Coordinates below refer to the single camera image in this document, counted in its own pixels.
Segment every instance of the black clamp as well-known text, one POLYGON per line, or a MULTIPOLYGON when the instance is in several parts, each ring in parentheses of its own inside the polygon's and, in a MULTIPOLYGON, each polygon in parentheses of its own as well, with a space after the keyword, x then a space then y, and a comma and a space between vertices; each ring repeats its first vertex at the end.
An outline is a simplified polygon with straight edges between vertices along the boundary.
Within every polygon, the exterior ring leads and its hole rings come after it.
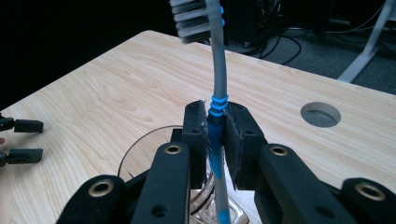
MULTIPOLYGON (((0 132, 14 129, 14 133, 42 133, 44 123, 39 120, 4 118, 0 113, 0 132)), ((7 155, 0 152, 0 167, 8 164, 37 163, 41 161, 41 148, 12 148, 7 155)))

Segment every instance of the light wood tabletop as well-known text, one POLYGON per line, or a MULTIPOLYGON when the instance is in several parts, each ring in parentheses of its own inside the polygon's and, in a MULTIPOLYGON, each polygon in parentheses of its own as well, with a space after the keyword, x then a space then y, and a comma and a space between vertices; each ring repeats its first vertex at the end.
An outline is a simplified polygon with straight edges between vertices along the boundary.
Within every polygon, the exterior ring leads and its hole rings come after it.
MULTIPOLYGON (((294 149, 337 188, 359 176, 396 192, 395 95, 230 51, 226 57, 230 101, 248 108, 270 143, 294 149), (340 122, 308 124, 301 109, 312 102, 336 107, 340 122)), ((182 124, 186 104, 209 101, 212 67, 209 46, 146 31, 3 110, 5 117, 43 121, 44 132, 2 132, 0 150, 44 153, 37 164, 0 168, 0 223, 56 222, 85 181, 117 174, 139 137, 182 124)), ((252 204, 241 206, 251 223, 260 222, 252 204)))

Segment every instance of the wooden table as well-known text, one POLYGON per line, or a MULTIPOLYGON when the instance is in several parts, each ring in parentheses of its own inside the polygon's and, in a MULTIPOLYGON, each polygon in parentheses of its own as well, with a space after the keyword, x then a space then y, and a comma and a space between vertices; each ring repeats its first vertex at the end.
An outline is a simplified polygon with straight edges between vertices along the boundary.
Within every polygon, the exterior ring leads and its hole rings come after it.
MULTIPOLYGON (((337 188, 361 176, 396 192, 395 95, 233 52, 227 64, 230 101, 249 109, 269 142, 293 148, 337 188), (335 106, 341 122, 308 124, 300 113, 311 102, 335 106)), ((0 150, 42 147, 44 155, 0 168, 0 223, 54 223, 81 184, 117 174, 136 139, 182 124, 186 104, 209 101, 212 83, 210 47, 147 31, 5 109, 6 117, 42 120, 45 130, 0 133, 0 150)), ((260 222, 251 204, 241 205, 260 222)))

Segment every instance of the toothbrush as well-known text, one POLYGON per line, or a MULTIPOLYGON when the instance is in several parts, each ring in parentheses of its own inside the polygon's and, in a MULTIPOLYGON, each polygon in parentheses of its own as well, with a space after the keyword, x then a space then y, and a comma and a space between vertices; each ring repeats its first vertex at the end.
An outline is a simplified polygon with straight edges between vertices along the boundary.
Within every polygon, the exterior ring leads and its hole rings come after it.
POLYGON ((219 0, 170 0, 177 34, 185 44, 210 37, 214 64, 214 93, 207 117, 208 154, 215 175, 215 203, 218 222, 231 223, 224 173, 224 109, 228 105, 227 71, 223 43, 222 7, 219 0))

